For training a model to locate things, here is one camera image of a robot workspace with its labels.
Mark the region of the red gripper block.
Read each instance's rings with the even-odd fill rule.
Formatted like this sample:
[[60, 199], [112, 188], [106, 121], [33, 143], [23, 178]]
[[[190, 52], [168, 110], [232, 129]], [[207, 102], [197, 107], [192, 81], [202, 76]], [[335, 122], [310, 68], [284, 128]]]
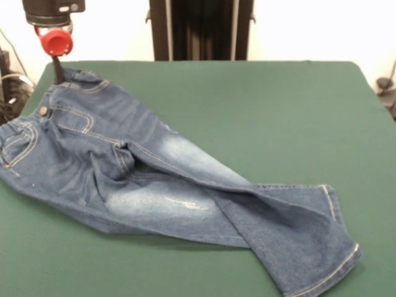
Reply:
[[52, 56], [56, 83], [65, 81], [63, 68], [58, 56], [69, 54], [73, 49], [72, 26], [34, 27], [45, 53]]

